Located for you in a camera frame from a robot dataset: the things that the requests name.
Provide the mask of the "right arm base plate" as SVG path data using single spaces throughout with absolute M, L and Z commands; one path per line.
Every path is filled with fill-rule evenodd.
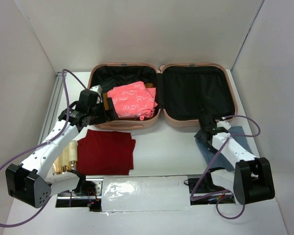
M 188 178 L 184 181 L 184 184 L 189 188 L 189 193 L 192 193 L 198 180 L 199 178 Z M 194 196 L 201 196 L 212 192 L 219 192 L 222 190 L 224 190 L 224 188 L 214 185 L 212 183 L 212 180 L 208 178 L 208 175 L 206 175 L 205 179 L 203 179 L 201 184 L 196 189 Z M 231 195 L 231 193 L 218 193 L 201 200 L 190 201 L 190 205 L 215 205 L 217 201 L 223 198 L 225 195 Z

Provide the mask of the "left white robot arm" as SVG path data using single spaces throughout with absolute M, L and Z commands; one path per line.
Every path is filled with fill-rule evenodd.
M 44 140 L 43 146 L 19 165 L 11 164 L 5 171 L 8 194 L 35 208 L 44 206 L 48 198 L 70 190 L 82 195 L 87 189 L 86 177 L 75 169 L 48 176 L 53 163 L 68 144 L 90 125 L 115 120 L 114 107 L 105 109 L 101 86 L 80 92 L 78 101 L 65 109 Z

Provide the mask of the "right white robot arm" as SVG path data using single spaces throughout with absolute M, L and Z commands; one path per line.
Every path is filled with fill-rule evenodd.
M 269 160 L 256 157 L 234 139 L 238 133 L 229 132 L 231 125 L 228 120 L 231 118 L 233 116 L 225 116 L 219 121 L 212 115 L 203 115 L 199 118 L 201 128 L 195 139 L 216 152 L 195 186 L 200 185 L 218 157 L 223 155 L 234 171 L 213 171 L 204 179 L 204 188 L 207 191 L 214 192 L 223 187 L 232 192 L 236 202 L 241 205 L 273 199 L 275 189 Z

